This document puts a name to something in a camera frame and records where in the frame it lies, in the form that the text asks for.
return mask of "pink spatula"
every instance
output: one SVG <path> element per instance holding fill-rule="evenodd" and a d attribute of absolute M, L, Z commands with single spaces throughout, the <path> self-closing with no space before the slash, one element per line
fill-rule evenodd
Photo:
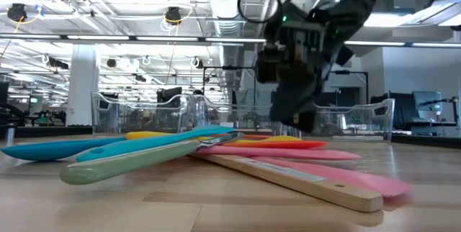
<path fill-rule="evenodd" d="M 312 160 L 354 160 L 361 156 L 354 153 L 347 153 L 334 150 L 306 150 L 288 148 L 239 148 L 232 146 L 214 146 L 203 148 L 196 154 L 227 154 L 240 156 L 271 156 L 290 159 L 312 159 Z"/>
<path fill-rule="evenodd" d="M 395 197 L 411 191 L 411 186 L 406 182 L 382 177 L 379 175 L 367 174 L 358 171 L 349 171 L 318 164 L 282 161 L 268 157 L 257 156 L 252 158 L 257 161 L 263 161 L 269 164 L 288 167 L 337 182 L 343 182 L 344 184 L 379 192 L 383 197 Z"/>

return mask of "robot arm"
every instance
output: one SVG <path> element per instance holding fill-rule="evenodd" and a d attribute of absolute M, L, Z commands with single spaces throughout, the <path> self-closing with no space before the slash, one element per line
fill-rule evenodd
<path fill-rule="evenodd" d="M 264 28 L 267 45 L 258 54 L 256 77 L 276 82 L 271 120 L 311 132 L 315 98 L 322 93 L 334 63 L 353 55 L 344 42 L 370 16 L 376 0 L 340 0 L 308 14 L 287 0 Z"/>

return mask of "plastic container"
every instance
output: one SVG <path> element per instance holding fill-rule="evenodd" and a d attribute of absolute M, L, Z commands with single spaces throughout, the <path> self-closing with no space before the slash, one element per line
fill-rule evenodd
<path fill-rule="evenodd" d="M 176 95 L 165 103 L 133 102 L 91 94 L 93 134 L 120 135 L 132 131 L 180 133 L 194 126 L 190 95 Z"/>
<path fill-rule="evenodd" d="M 353 107 L 317 107 L 311 134 L 275 123 L 273 135 L 292 135 L 321 140 L 389 141 L 392 136 L 394 99 Z"/>
<path fill-rule="evenodd" d="M 213 104 L 202 95 L 195 95 L 196 125 L 222 125 L 247 133 L 270 133 L 270 106 L 233 106 Z"/>

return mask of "red spatula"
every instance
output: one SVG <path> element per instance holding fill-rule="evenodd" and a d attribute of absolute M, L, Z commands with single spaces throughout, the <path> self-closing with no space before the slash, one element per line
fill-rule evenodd
<path fill-rule="evenodd" d="M 383 197 L 395 197 L 411 191 L 411 186 L 406 182 L 391 179 L 374 174 L 367 174 L 358 171 L 349 171 L 318 164 L 307 164 L 291 161 L 282 161 L 268 157 L 252 157 L 257 161 L 269 164 L 288 167 L 294 170 L 303 171 L 309 174 L 324 177 L 330 180 L 343 182 L 363 189 L 379 192 Z"/>
<path fill-rule="evenodd" d="M 289 149 L 309 149 L 317 148 L 326 145 L 322 141 L 306 141 L 306 140 L 292 140 L 292 141 L 257 141 L 247 143 L 224 143 L 222 146 L 244 147 L 244 148 L 289 148 Z"/>

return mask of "wooden table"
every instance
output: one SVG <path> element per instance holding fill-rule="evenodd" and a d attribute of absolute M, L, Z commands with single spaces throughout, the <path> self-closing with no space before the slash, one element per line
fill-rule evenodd
<path fill-rule="evenodd" d="M 17 140 L 33 141 L 38 139 Z M 71 186 L 58 175 L 73 159 L 30 163 L 2 154 L 0 228 L 5 232 L 461 231 L 461 151 L 385 143 L 328 147 L 358 153 L 363 159 L 325 164 L 399 178 L 410 182 L 413 192 L 387 200 L 384 211 L 366 214 L 187 157 L 97 184 Z"/>

